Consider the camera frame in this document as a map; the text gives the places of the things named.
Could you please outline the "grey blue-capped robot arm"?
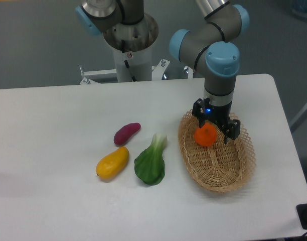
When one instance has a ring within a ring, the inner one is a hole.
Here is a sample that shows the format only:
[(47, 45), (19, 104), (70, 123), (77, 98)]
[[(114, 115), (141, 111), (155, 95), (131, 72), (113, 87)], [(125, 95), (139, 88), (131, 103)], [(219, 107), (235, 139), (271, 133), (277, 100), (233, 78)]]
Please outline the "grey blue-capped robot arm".
[[(192, 113), (202, 126), (214, 123), (225, 139), (236, 139), (240, 121), (229, 116), (240, 67), (240, 53), (232, 40), (249, 27), (247, 10), (229, 1), (197, 1), (205, 25), (198, 32), (181, 29), (169, 42), (170, 54), (200, 73), (204, 97)], [(150, 49), (159, 28), (144, 11), (143, 1), (82, 1), (75, 13), (91, 35), (103, 35), (116, 54), (115, 68), (120, 82), (152, 80)]]

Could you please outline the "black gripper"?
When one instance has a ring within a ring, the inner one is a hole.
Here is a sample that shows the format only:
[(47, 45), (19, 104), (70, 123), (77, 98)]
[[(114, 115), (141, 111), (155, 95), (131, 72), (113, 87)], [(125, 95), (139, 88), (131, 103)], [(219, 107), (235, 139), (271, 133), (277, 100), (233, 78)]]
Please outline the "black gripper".
[(223, 106), (210, 104), (210, 98), (198, 99), (193, 104), (192, 115), (199, 121), (199, 128), (202, 128), (206, 121), (214, 123), (224, 133), (224, 143), (228, 139), (235, 140), (240, 135), (240, 120), (229, 117), (232, 102)]

